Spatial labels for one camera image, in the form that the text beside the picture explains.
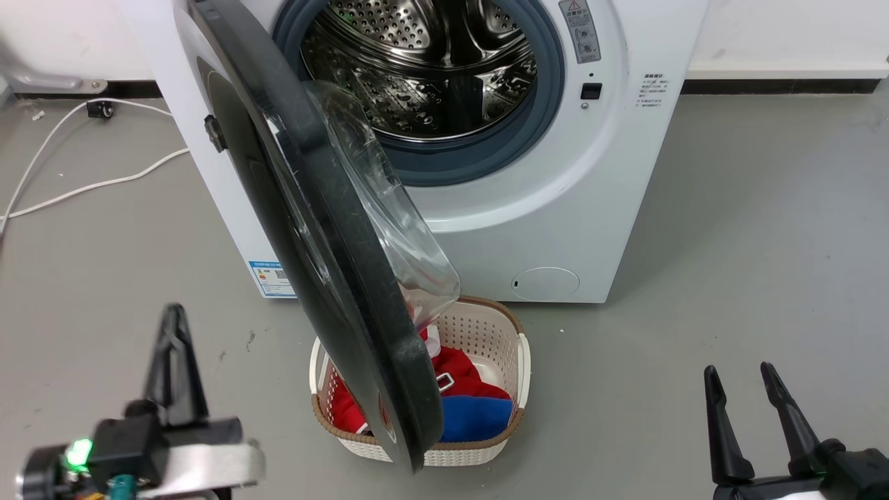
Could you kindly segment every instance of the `door glass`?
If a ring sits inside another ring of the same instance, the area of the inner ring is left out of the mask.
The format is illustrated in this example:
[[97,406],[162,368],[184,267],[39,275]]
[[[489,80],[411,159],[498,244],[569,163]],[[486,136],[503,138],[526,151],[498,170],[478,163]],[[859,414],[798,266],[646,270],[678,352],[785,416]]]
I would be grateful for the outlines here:
[[350,93],[328,82],[306,90],[327,125],[331,144],[370,216],[418,330],[460,296],[460,278],[398,180]]

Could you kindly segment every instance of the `washing machine door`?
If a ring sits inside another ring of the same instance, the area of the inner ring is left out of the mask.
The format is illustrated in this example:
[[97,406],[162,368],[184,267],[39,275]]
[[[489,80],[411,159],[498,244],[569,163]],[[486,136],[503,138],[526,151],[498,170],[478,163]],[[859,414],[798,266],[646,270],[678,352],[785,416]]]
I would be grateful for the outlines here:
[[210,140],[373,436],[416,472],[443,428],[417,331],[459,295],[456,272],[354,99],[301,83],[237,0],[188,0],[188,17],[209,46],[196,67]]

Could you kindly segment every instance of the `stainless steel drum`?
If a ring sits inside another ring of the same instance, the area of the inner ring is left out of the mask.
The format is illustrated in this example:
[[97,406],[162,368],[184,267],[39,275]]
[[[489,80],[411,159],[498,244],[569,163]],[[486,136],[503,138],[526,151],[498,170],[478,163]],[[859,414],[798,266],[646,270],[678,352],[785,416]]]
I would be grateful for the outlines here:
[[494,125],[537,76],[519,26],[489,0],[333,0],[301,51],[311,76],[351,91],[377,132],[408,141]]

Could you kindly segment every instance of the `brown basket rim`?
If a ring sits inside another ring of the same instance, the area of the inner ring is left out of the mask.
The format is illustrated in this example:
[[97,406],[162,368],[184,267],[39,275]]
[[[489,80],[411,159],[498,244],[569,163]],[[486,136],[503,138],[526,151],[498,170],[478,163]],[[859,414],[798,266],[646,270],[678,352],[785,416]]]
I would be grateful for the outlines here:
[[[522,327],[522,322],[518,320],[516,315],[511,310],[509,310],[509,308],[499,302],[489,299],[483,299],[481,297],[473,297],[471,295],[461,295],[460,299],[458,299],[457,302],[483,305],[485,307],[495,309],[509,319],[509,322],[512,323],[513,327],[515,327],[517,335],[523,335],[525,333],[525,329]],[[318,420],[318,423],[320,423],[325,430],[327,430],[337,438],[346,441],[354,441],[356,443],[363,443],[366,445],[380,445],[379,441],[377,441],[377,439],[373,436],[364,436],[362,434],[355,434],[354,432],[346,432],[341,429],[337,429],[333,426],[333,424],[327,422],[327,419],[324,418],[324,413],[321,411],[321,398],[319,398],[317,394],[312,394],[312,409],[315,411],[315,418]],[[431,448],[431,450],[466,450],[494,447],[501,444],[501,442],[508,440],[513,435],[513,433],[516,432],[516,429],[518,429],[518,425],[522,423],[522,419],[524,417],[525,409],[517,408],[515,413],[512,415],[512,420],[509,422],[509,426],[506,428],[506,430],[501,432],[497,436],[490,438],[489,440],[467,441],[462,443],[436,443]]]

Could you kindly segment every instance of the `white wall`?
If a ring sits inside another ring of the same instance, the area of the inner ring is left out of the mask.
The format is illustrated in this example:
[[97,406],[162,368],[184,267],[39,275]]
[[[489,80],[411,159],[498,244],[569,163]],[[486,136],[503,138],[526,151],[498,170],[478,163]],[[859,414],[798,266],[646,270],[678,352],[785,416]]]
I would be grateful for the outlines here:
[[889,74],[889,0],[710,0],[699,78]]
[[[711,2],[689,77],[889,75],[889,0]],[[152,78],[117,0],[0,0],[0,36],[44,72]]]
[[0,0],[0,36],[43,72],[154,79],[117,0]]

